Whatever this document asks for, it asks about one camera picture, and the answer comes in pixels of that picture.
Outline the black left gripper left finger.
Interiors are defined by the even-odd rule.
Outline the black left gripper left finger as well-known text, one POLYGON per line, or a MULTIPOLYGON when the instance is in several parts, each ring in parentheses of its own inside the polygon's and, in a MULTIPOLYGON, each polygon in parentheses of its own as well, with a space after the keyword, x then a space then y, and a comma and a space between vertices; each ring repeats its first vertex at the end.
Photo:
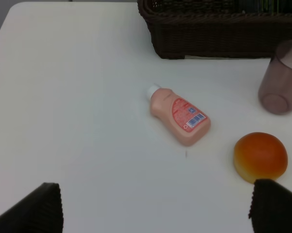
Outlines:
POLYGON ((0 215, 0 233, 61 233, 64 214, 57 183, 43 183, 0 215))

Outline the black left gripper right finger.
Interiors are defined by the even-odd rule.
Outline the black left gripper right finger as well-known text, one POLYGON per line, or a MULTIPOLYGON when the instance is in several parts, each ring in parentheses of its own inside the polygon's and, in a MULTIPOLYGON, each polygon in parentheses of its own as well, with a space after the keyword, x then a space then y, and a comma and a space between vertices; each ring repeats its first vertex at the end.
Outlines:
POLYGON ((292 192, 271 179, 256 180, 248 218, 255 233, 292 233, 292 192))

